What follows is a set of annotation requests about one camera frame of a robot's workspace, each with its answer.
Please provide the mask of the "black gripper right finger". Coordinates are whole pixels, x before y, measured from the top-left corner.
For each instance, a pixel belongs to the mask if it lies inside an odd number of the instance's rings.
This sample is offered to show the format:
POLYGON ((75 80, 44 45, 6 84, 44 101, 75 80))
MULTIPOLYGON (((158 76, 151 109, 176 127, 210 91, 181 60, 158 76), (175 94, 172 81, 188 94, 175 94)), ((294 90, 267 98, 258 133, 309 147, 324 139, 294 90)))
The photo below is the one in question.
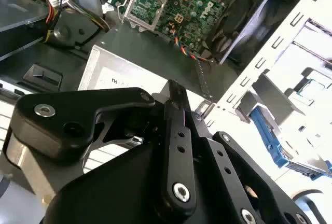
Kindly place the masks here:
POLYGON ((225 132, 212 135, 184 94, 193 137, 196 203, 186 223, 311 223, 304 211, 225 132))

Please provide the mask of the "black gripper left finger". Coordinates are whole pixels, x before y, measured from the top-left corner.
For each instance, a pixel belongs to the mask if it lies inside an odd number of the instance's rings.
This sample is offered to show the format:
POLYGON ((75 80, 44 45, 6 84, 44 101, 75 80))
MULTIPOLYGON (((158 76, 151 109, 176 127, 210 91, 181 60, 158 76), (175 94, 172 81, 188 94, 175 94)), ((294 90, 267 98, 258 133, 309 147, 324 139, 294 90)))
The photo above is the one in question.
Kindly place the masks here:
POLYGON ((70 182, 138 146, 184 146, 192 155, 185 93, 170 80, 163 103, 140 88, 23 96, 13 111, 5 156, 37 196, 52 202, 70 182))

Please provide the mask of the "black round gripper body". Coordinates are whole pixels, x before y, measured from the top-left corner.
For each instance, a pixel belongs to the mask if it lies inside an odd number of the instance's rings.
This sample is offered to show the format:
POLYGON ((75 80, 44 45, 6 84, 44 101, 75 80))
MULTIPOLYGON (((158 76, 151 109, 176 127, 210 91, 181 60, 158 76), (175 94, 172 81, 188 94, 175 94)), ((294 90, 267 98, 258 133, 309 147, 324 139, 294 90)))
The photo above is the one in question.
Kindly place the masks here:
POLYGON ((67 184, 45 223, 186 223, 197 207, 189 147, 146 144, 67 184))

